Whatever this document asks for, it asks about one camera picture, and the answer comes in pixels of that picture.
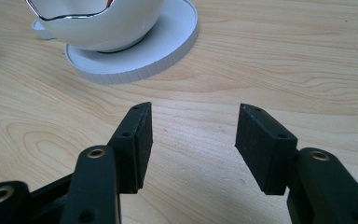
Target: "wooden table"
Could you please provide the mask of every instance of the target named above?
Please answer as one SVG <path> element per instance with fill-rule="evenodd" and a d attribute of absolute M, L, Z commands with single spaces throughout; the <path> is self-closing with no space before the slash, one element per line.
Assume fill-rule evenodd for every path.
<path fill-rule="evenodd" d="M 200 37 L 146 80 L 99 85 L 64 44 L 31 29 L 23 0 L 0 0 L 0 182 L 38 189 L 105 144 L 132 105 L 153 103 L 145 187 L 124 223 L 289 223 L 234 147 L 240 103 L 265 108 L 298 148 L 335 154 L 358 181 L 358 0 L 194 0 Z"/>

